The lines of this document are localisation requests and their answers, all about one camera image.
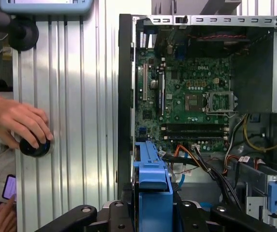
chip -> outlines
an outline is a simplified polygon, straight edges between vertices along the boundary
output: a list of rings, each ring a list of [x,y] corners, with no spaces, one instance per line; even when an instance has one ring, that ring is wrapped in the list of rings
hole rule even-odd
[[[144,110],[143,111],[143,119],[152,119],[152,111]]]
[[[177,71],[172,71],[172,79],[178,79],[178,72]]]
[[[185,111],[202,111],[202,95],[186,94],[185,95]]]

dell logo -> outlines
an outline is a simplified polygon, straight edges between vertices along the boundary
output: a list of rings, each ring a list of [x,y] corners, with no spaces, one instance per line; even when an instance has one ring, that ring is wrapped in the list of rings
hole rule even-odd
[[[209,70],[208,66],[197,66],[198,70]]]

screw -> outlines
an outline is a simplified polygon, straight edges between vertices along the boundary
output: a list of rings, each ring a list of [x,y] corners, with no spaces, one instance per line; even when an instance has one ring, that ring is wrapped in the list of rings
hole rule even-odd
[[[117,207],[123,206],[123,203],[122,202],[117,202],[117,203],[115,203],[115,206],[117,206]]]
[[[220,212],[226,212],[226,208],[222,207],[222,206],[218,206],[217,210]]]
[[[190,202],[183,202],[182,204],[183,204],[184,206],[186,206],[186,207],[189,207],[189,206],[191,205]]]
[[[90,212],[91,209],[89,207],[85,207],[81,211],[84,212],[84,213],[87,213],[87,212]]]

yellow wire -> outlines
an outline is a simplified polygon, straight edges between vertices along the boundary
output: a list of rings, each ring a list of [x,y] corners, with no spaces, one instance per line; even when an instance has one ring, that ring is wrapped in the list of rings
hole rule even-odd
[[[257,147],[256,145],[254,145],[253,143],[250,142],[250,140],[248,138],[248,134],[247,134],[248,117],[249,117],[249,115],[246,116],[245,121],[244,121],[244,136],[245,136],[245,139],[246,139],[246,142],[248,143],[248,145],[257,151],[262,151],[262,152],[270,151],[270,150],[277,148],[277,145],[274,145],[274,146],[268,147],[268,148]]]

red wire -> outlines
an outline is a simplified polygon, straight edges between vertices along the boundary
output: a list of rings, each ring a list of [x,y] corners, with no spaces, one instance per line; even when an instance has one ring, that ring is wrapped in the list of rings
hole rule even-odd
[[[193,39],[214,39],[214,38],[243,38],[245,39],[245,35],[211,35],[211,36],[205,36],[205,37],[196,37],[193,35],[188,35],[189,37]]]

